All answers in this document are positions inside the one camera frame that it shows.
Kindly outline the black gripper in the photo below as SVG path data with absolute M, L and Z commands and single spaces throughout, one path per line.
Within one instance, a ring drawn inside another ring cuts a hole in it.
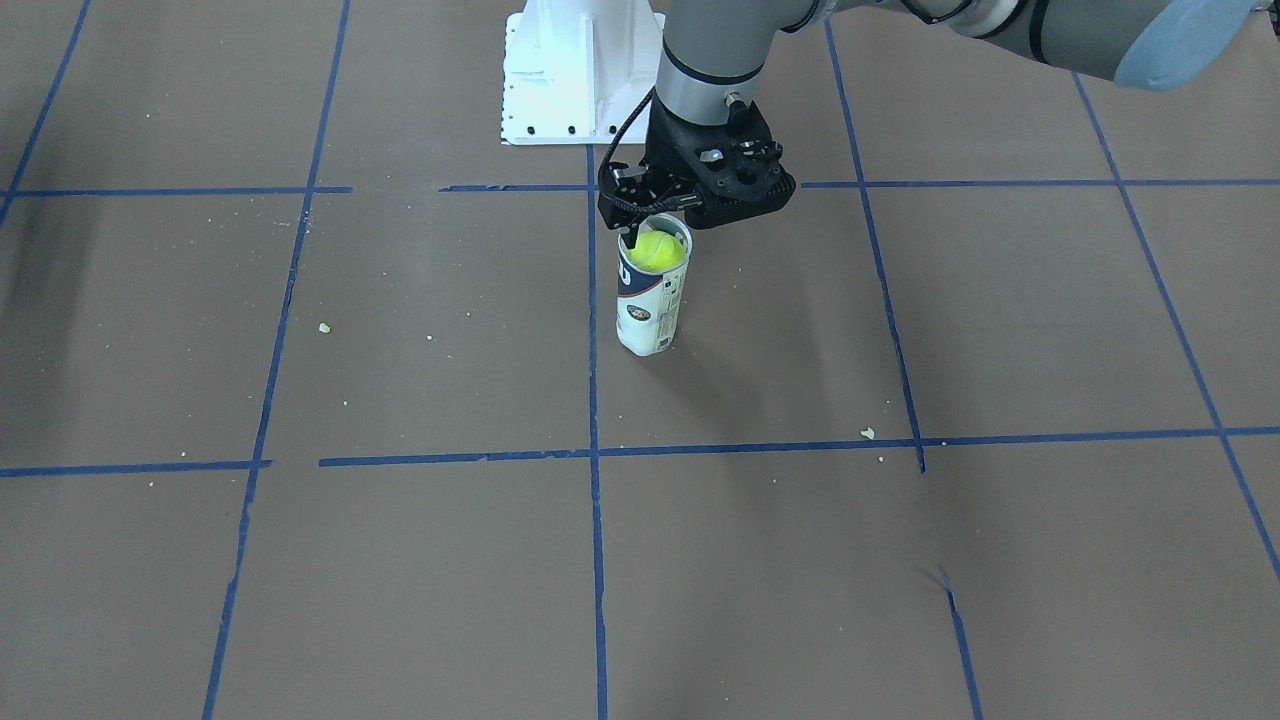
M 733 102 L 722 126 L 699 126 L 677 117 L 655 97 L 649 110 L 643 187 L 648 202 L 684 213 L 699 231 L 778 211 L 797 182 L 781 163 L 756 104 Z M 623 252 L 636 247 L 644 222 L 622 228 Z

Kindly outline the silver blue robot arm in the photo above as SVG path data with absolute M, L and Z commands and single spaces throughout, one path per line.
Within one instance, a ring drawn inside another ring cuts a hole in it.
M 1043 161 L 1068 85 L 1172 91 L 1263 19 L 1275 1 L 673 1 L 643 159 L 602 159 L 599 213 L 630 237 L 663 211 L 710 229 L 781 210 L 797 182 L 765 111 L 812 78 L 771 78 L 785 35 L 823 36 L 859 181 L 886 179 L 891 151 L 918 181 L 927 154 L 956 165 L 966 140 L 974 167 Z

